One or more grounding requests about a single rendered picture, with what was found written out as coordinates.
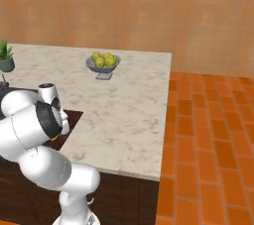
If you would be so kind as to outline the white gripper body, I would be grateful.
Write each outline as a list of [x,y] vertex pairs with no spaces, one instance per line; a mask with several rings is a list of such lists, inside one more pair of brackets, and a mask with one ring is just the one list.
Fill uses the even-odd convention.
[[61,134],[62,135],[66,135],[69,133],[69,122],[68,122],[68,116],[67,114],[61,109],[61,117],[62,117],[62,121],[63,121],[63,129]]

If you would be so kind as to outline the dark brown cutting board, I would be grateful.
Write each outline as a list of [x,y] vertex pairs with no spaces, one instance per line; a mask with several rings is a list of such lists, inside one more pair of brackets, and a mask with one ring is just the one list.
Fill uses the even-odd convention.
[[[72,132],[75,125],[77,124],[80,117],[82,116],[82,112],[81,111],[73,111],[73,110],[65,110],[65,113],[68,116],[69,131]],[[68,136],[69,136],[69,134],[60,135],[56,140],[47,141],[46,143],[44,143],[44,146],[52,148],[56,151],[59,151],[63,147],[64,143],[66,142],[66,140],[68,138]]]

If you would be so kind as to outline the grey footed fruit bowl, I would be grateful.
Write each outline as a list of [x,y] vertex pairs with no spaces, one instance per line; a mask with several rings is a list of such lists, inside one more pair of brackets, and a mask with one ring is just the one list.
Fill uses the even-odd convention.
[[91,57],[88,57],[85,61],[85,65],[93,72],[96,72],[96,78],[101,80],[109,80],[113,74],[113,70],[120,63],[121,58],[116,56],[116,63],[111,66],[96,67]]

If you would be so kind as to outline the dark grey tap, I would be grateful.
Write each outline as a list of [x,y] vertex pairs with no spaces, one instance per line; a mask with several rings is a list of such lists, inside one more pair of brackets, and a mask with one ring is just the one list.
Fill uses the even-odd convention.
[[9,82],[5,79],[4,74],[2,73],[2,80],[0,81],[0,87],[9,87]]

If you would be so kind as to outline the green plant in grey pot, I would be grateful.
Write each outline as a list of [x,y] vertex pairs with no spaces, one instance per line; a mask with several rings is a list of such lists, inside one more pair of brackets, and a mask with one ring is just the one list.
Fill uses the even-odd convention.
[[15,68],[12,48],[7,43],[0,41],[0,69],[3,72],[11,72]]

